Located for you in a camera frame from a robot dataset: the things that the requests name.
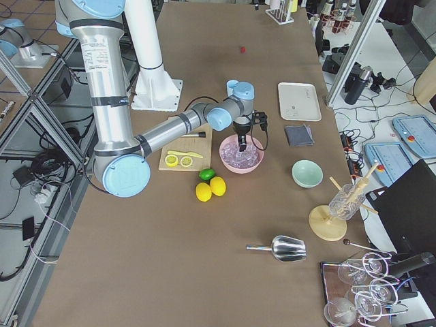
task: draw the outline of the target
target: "pink bowl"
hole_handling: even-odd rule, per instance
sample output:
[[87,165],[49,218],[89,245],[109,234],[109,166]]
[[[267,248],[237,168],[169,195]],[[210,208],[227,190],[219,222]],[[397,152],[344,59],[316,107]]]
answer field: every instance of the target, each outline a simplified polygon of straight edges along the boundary
[[[262,148],[262,145],[260,144],[260,142],[258,140],[253,138],[253,141],[257,147]],[[246,174],[248,172],[252,172],[253,170],[255,170],[259,166],[259,164],[262,162],[262,160],[264,158],[264,152],[261,150],[258,150],[259,162],[257,162],[256,165],[254,165],[250,168],[236,168],[236,167],[231,166],[229,163],[225,162],[223,157],[221,156],[221,150],[229,143],[238,143],[238,136],[236,134],[229,136],[228,138],[224,139],[224,141],[221,142],[221,145],[219,146],[219,157],[221,158],[221,161],[223,162],[224,166],[228,170],[230,170],[231,172],[235,172],[237,174]],[[251,141],[250,135],[247,135],[247,144],[253,144],[253,142]]]

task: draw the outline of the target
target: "blue control panel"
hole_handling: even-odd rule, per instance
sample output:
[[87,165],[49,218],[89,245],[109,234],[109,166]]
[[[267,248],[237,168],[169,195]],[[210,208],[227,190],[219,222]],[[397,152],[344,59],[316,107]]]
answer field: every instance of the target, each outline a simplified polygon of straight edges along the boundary
[[369,143],[365,145],[365,153],[371,165],[379,162],[375,175],[387,187],[414,165],[401,142]]
[[436,158],[436,128],[423,114],[393,118],[392,125],[401,140],[419,157]]

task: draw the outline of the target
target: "metal ice scoop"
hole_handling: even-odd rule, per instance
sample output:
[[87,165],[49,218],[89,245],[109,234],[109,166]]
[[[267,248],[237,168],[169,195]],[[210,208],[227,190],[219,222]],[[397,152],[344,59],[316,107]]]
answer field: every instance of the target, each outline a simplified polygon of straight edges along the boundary
[[302,240],[289,236],[274,237],[271,247],[247,245],[247,250],[270,251],[274,258],[282,262],[293,262],[306,259],[306,245]]

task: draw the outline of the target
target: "cutting board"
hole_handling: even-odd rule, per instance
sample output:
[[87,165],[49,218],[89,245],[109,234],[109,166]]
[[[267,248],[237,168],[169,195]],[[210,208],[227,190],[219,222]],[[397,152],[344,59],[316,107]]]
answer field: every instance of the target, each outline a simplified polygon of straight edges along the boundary
[[[209,124],[204,124],[199,128],[192,131],[197,133],[199,131],[205,131],[205,138],[178,138],[177,140],[168,143],[162,148],[161,158],[159,160],[159,170],[173,170],[173,171],[186,171],[186,172],[199,172],[203,169],[211,167],[211,153],[212,153],[212,128]],[[175,167],[168,167],[165,164],[165,157],[168,151],[180,151],[180,152],[196,152],[203,156],[202,159],[191,157],[193,162],[189,167],[182,167],[180,164]]]

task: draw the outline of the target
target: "black monitor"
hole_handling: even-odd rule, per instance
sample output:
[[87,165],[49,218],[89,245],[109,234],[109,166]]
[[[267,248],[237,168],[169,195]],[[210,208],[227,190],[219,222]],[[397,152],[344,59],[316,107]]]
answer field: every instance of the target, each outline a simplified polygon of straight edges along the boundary
[[[436,255],[436,176],[424,160],[373,201],[398,253]],[[436,315],[436,264],[410,272],[430,310]]]

